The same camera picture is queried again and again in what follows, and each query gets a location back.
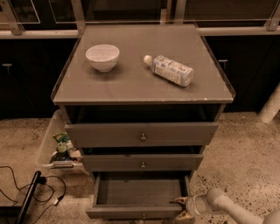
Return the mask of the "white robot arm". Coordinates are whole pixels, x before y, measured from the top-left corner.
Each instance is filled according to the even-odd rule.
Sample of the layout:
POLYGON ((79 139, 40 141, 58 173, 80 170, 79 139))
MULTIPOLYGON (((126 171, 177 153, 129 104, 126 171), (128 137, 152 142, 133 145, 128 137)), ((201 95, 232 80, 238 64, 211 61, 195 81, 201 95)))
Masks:
POLYGON ((237 224, 280 224, 280 210, 273 211, 264 219, 254 215, 217 187, 211 187, 206 194, 176 198, 173 203, 184 207, 176 220, 190 220, 203 214, 229 215, 237 224))

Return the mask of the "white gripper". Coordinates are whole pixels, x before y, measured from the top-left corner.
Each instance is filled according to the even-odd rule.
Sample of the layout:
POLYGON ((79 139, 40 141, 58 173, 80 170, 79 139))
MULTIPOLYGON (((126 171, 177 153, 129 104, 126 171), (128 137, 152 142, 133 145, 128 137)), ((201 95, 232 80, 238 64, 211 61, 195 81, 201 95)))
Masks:
POLYGON ((175 217, 177 224, 193 224, 194 216, 200 216, 209 212, 209 204, 206 195, 192 196, 192 197, 178 197, 171 201, 171 203, 179 203, 185 205, 186 211, 183 211, 175 217))

